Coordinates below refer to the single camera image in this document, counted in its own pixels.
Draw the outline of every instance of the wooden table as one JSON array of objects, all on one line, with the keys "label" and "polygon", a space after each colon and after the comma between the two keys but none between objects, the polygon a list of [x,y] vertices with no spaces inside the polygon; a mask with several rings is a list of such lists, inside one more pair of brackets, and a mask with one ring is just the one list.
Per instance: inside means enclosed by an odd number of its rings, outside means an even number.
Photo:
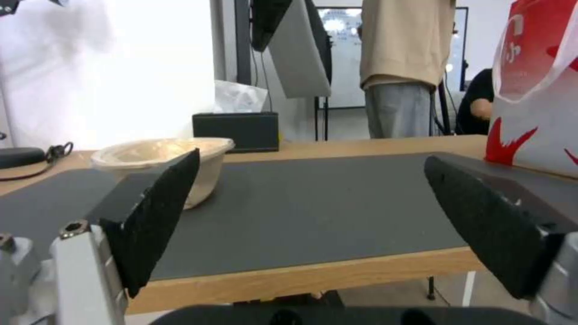
[{"label": "wooden table", "polygon": [[[285,143],[279,152],[230,154],[226,163],[310,158],[381,156],[448,152],[482,159],[484,136],[387,139],[352,142]],[[0,195],[15,191],[62,171],[87,168],[91,152],[75,152],[49,173],[34,179],[0,183]],[[40,169],[32,165],[0,170],[0,178]],[[434,250],[352,261],[262,269],[235,274],[153,281],[132,300],[128,313],[176,309],[187,305],[219,304],[289,296],[323,290],[345,289],[421,279],[428,276],[484,269],[468,247]]]}]

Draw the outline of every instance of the red and white plastic bag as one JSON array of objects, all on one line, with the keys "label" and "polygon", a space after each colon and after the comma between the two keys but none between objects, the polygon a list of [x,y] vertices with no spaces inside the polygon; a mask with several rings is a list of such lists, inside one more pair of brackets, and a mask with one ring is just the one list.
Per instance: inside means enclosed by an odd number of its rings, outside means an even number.
[{"label": "red and white plastic bag", "polygon": [[486,159],[578,177],[578,0],[518,0],[493,70]]}]

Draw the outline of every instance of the black tissue box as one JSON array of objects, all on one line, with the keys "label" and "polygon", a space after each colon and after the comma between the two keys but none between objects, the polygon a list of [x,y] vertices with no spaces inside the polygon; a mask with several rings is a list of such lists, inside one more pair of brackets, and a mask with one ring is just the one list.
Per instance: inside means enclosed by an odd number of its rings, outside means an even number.
[{"label": "black tissue box", "polygon": [[195,137],[230,138],[231,153],[279,151],[279,115],[266,113],[195,114]]}]

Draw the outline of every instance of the paper bowl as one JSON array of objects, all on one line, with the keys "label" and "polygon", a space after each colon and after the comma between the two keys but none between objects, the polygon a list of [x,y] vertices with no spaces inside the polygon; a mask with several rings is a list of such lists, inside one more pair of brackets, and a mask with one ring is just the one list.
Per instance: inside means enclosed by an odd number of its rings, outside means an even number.
[{"label": "paper bowl", "polygon": [[111,172],[118,180],[129,173],[143,172],[199,148],[201,166],[184,208],[205,200],[217,184],[223,158],[235,147],[225,138],[155,139],[122,143],[95,152],[91,157],[96,169]]}]

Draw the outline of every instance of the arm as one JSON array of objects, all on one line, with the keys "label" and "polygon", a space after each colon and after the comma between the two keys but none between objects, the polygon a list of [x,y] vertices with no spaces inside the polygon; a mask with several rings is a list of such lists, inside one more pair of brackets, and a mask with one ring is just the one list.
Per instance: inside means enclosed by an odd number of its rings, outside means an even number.
[{"label": "arm", "polygon": [[470,112],[473,116],[489,121],[492,116],[494,89],[492,87],[492,70],[485,69],[478,73],[468,87]]},{"label": "arm", "polygon": [[492,103],[485,98],[479,98],[472,102],[470,105],[470,110],[472,115],[489,121],[492,118]]}]

